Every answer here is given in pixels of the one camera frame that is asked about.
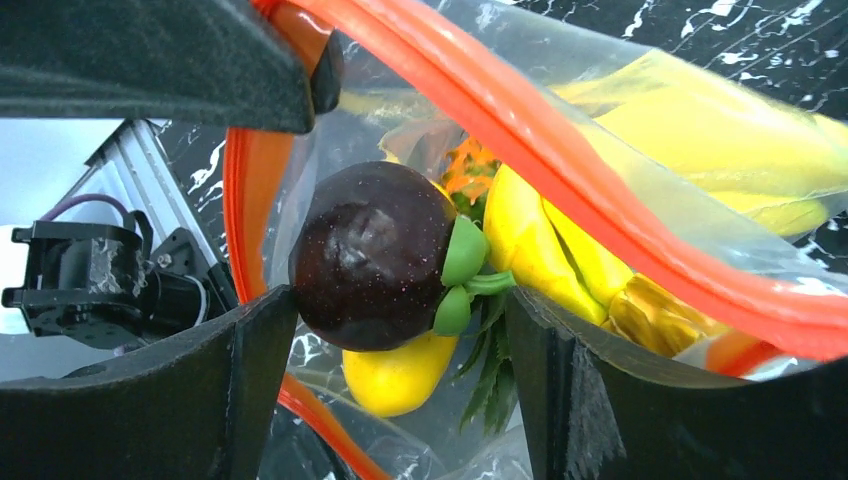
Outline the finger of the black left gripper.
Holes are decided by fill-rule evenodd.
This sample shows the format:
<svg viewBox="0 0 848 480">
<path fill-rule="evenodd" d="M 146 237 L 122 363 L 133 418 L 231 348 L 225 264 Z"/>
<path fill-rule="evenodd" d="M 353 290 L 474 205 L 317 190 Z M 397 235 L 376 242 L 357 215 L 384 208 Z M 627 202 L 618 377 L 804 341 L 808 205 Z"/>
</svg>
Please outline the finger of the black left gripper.
<svg viewBox="0 0 848 480">
<path fill-rule="evenodd" d="M 1 113 L 304 134 L 339 102 L 333 28 L 290 1 L 5 1 Z"/>
</svg>

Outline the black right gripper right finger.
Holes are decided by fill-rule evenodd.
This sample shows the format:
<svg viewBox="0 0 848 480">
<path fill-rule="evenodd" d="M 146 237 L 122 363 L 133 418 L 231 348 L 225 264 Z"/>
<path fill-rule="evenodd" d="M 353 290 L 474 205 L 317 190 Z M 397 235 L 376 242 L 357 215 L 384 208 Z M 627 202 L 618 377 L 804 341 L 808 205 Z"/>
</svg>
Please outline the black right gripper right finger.
<svg viewBox="0 0 848 480">
<path fill-rule="evenodd" d="M 537 479 L 843 479 L 847 363 L 766 382 L 649 352 L 515 289 L 508 342 Z"/>
</svg>

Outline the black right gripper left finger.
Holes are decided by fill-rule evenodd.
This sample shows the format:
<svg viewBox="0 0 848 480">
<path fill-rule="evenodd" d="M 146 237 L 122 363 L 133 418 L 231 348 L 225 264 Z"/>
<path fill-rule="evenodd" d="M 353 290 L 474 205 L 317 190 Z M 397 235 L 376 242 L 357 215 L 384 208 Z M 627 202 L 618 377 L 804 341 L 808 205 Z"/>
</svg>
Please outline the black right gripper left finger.
<svg viewBox="0 0 848 480">
<path fill-rule="evenodd" d="M 252 479 L 297 325 L 278 286 L 59 378 L 1 386 L 5 479 Z"/>
</svg>

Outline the orange toy pineapple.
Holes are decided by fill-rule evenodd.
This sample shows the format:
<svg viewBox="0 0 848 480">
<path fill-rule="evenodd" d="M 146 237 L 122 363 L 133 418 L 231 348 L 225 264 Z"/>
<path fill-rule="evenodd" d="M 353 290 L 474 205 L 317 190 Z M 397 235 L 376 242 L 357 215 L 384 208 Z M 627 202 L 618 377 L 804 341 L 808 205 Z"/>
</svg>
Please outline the orange toy pineapple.
<svg viewBox="0 0 848 480">
<path fill-rule="evenodd" d="M 476 418 L 483 433 L 493 436 L 506 429 L 517 403 L 517 386 L 507 336 L 505 308 L 512 277 L 490 265 L 490 247 L 483 236 L 483 217 L 488 192 L 501 161 L 471 136 L 446 154 L 440 186 L 457 208 L 460 224 L 452 241 L 449 271 L 467 276 L 461 286 L 469 295 L 470 310 L 479 315 L 479 327 L 471 335 L 474 346 L 456 373 L 465 375 L 482 364 L 479 378 L 462 414 L 460 426 Z"/>
</svg>

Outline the yellow mango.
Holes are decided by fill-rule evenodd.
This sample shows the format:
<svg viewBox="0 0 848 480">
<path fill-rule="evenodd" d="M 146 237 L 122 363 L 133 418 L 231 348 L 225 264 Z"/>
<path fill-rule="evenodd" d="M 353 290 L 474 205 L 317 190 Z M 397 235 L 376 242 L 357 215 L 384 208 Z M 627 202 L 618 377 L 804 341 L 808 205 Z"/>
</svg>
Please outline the yellow mango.
<svg viewBox="0 0 848 480">
<path fill-rule="evenodd" d="M 459 339 L 425 333 L 389 351 L 342 352 L 342 366 L 353 399 L 370 414 L 388 418 L 410 413 L 433 394 Z"/>
</svg>

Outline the dark purple mangosteen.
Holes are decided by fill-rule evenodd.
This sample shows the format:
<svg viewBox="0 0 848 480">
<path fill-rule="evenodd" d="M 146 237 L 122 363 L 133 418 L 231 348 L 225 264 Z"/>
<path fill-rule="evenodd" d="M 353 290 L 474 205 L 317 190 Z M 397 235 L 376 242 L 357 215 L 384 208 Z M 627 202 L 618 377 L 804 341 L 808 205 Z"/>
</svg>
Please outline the dark purple mangosteen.
<svg viewBox="0 0 848 480">
<path fill-rule="evenodd" d="M 357 352 L 463 333 L 467 276 L 446 265 L 458 217 L 447 195 L 401 164 L 358 163 L 318 182 L 289 257 L 302 320 Z"/>
</svg>

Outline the clear zip top bag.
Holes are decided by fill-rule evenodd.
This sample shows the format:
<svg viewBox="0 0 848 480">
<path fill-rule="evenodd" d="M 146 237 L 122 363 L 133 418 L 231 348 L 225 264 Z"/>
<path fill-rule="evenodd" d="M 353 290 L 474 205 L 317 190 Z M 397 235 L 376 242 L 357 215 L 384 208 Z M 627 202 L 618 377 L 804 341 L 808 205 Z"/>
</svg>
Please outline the clear zip top bag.
<svg viewBox="0 0 848 480">
<path fill-rule="evenodd" d="M 415 170 L 446 195 L 439 184 L 446 154 L 471 136 L 495 154 L 500 167 L 511 168 L 610 253 L 678 286 L 683 302 L 712 318 L 719 312 L 709 305 L 711 295 L 727 295 L 731 309 L 749 307 L 761 295 L 768 300 L 768 320 L 798 321 L 821 309 L 831 322 L 847 325 L 847 303 L 806 298 L 790 307 L 771 297 L 768 284 L 742 291 L 733 266 L 715 263 L 645 206 L 584 135 L 592 118 L 551 89 L 603 77 L 650 52 L 667 53 L 498 1 L 290 2 L 339 37 L 341 93 L 337 106 L 319 115 L 308 133 L 245 128 L 227 133 L 224 217 L 242 301 L 292 284 L 289 257 L 318 182 L 358 163 L 386 161 Z M 483 233 L 489 241 L 484 228 Z M 497 269 L 491 257 L 490 244 L 490 265 L 498 273 L 511 272 Z M 749 354 L 732 354 L 729 346 L 708 338 L 677 355 L 661 355 L 513 277 L 506 306 L 515 289 L 532 290 L 649 352 L 713 374 L 766 382 L 841 359 L 847 363 L 847 352 L 817 360 L 764 343 Z M 477 313 L 455 336 L 451 362 L 430 398 L 410 413 L 382 418 L 351 396 L 342 366 L 345 349 L 316 335 L 295 310 L 295 344 L 279 401 L 314 428 L 356 476 L 537 479 L 517 381 L 517 403 L 503 432 L 486 436 L 480 418 L 460 426 L 482 368 L 477 363 L 456 376 L 474 346 Z"/>
</svg>

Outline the yellow banana bunch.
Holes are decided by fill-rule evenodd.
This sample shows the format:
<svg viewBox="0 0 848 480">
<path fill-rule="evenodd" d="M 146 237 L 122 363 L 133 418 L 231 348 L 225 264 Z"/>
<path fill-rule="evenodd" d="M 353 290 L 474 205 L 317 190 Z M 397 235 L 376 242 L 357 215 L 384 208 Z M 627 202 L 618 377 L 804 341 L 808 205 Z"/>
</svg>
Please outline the yellow banana bunch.
<svg viewBox="0 0 848 480">
<path fill-rule="evenodd" d="M 584 135 L 645 206 L 715 263 L 733 266 L 742 291 L 768 284 L 790 307 L 806 298 L 846 305 L 846 276 L 803 259 L 790 243 L 847 198 L 845 125 L 661 52 L 551 89 L 592 118 Z M 507 166 L 492 181 L 483 228 L 497 269 L 658 354 L 707 338 L 732 354 L 759 343 L 817 360 L 847 352 L 846 323 L 821 309 L 775 322 L 761 295 L 737 309 L 727 295 L 711 295 L 718 318 L 689 306 L 678 286 L 610 253 Z"/>
</svg>

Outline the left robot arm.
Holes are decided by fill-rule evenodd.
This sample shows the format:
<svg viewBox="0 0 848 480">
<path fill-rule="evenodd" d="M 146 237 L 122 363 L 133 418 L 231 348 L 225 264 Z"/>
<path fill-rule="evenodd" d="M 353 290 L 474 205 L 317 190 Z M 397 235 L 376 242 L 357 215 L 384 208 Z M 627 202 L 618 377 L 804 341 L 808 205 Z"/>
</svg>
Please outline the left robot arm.
<svg viewBox="0 0 848 480">
<path fill-rule="evenodd" d="M 5 1 L 1 113 L 7 118 L 164 118 L 305 134 L 338 102 L 339 41 L 275 1 Z M 119 227 L 49 213 L 4 237 L 29 249 L 2 304 L 37 335 L 111 348 L 119 333 L 182 330 L 208 310 L 204 289 L 161 277 L 138 211 Z"/>
</svg>

